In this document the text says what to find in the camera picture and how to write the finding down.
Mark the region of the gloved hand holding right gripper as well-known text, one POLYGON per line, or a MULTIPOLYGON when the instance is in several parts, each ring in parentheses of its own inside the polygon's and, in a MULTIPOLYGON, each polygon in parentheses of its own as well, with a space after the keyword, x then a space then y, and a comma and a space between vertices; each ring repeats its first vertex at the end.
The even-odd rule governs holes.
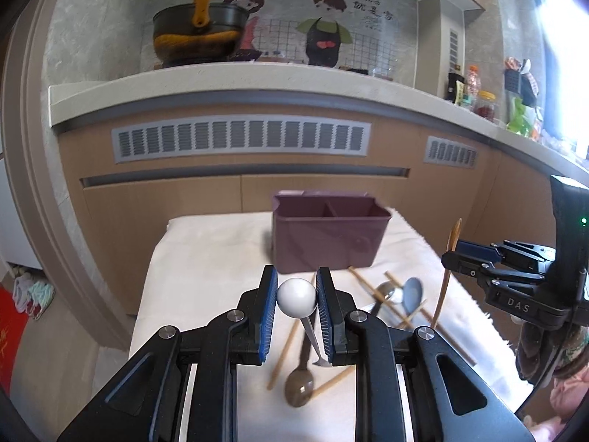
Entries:
POLYGON ((519 377, 541 386, 552 377, 567 379, 588 364, 588 328, 564 324, 549 331, 524 322, 516 349, 519 377))

